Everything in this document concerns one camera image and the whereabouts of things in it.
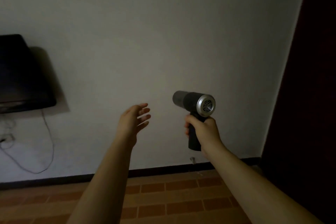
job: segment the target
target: forearm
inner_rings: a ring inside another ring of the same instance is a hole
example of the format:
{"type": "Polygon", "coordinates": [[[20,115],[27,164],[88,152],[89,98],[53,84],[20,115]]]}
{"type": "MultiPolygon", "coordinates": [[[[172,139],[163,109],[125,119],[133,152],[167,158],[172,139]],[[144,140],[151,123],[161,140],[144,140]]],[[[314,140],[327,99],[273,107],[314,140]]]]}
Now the forearm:
{"type": "Polygon", "coordinates": [[[208,149],[208,156],[253,224],[321,223],[224,146],[208,149]]]}
{"type": "Polygon", "coordinates": [[[126,140],[114,140],[68,224],[119,223],[131,152],[126,140]]]}

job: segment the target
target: wall-mounted tv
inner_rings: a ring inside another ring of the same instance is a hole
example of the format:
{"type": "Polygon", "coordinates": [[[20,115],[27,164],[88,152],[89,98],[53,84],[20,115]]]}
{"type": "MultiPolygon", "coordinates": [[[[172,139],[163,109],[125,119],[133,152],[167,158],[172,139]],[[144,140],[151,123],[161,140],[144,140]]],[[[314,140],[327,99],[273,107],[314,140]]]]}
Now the wall-mounted tv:
{"type": "Polygon", "coordinates": [[[54,106],[56,99],[21,35],[0,36],[0,113],[54,106]]]}

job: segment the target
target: hair dryer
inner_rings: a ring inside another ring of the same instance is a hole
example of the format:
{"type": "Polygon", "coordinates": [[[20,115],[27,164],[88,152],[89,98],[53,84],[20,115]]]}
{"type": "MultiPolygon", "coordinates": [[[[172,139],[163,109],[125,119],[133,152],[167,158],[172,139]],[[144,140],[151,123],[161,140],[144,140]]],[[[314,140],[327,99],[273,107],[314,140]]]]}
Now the hair dryer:
{"type": "MultiPolygon", "coordinates": [[[[216,102],[212,95],[176,91],[173,95],[173,102],[175,105],[182,107],[190,112],[201,122],[204,122],[215,110],[216,102]]],[[[201,144],[197,139],[196,131],[193,125],[189,125],[189,143],[188,147],[194,151],[201,150],[201,144]]]]}

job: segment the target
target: television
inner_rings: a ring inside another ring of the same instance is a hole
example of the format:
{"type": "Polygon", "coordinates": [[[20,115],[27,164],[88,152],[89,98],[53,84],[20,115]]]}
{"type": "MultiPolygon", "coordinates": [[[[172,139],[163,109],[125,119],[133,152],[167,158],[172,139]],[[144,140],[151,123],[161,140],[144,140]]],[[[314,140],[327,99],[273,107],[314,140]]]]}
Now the television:
{"type": "Polygon", "coordinates": [[[55,104],[52,90],[23,37],[0,35],[0,113],[55,104]]]}

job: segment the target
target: hand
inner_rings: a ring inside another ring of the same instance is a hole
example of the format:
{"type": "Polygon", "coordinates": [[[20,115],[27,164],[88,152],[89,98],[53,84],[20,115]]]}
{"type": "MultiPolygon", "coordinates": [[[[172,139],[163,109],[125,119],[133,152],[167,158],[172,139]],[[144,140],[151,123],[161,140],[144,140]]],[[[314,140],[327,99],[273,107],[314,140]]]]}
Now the hand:
{"type": "Polygon", "coordinates": [[[189,138],[189,124],[195,127],[196,135],[201,144],[201,151],[206,158],[208,158],[207,150],[211,147],[224,146],[219,136],[216,121],[212,117],[208,117],[205,122],[201,122],[192,115],[185,117],[185,125],[187,128],[185,133],[189,138]]]}
{"type": "Polygon", "coordinates": [[[130,146],[134,147],[137,142],[137,134],[140,130],[144,129],[149,121],[151,115],[145,115],[138,118],[150,111],[147,103],[133,105],[127,109],[121,116],[117,127],[116,138],[119,140],[126,140],[130,146]]]}

